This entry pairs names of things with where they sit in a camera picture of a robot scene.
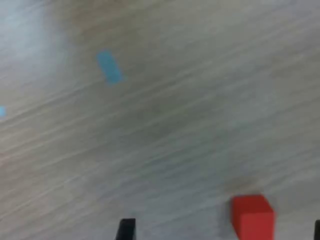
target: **red cube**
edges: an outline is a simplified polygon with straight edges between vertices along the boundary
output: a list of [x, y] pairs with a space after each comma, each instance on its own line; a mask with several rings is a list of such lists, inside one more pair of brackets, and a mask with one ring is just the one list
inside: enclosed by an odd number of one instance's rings
[[232, 224], [240, 240], [274, 240], [276, 213], [262, 195], [232, 199]]

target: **red block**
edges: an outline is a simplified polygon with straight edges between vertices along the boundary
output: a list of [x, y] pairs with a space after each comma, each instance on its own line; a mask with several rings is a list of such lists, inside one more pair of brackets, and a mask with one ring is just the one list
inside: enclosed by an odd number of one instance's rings
[[274, 240], [276, 213], [262, 195], [236, 196], [232, 224], [240, 240]]

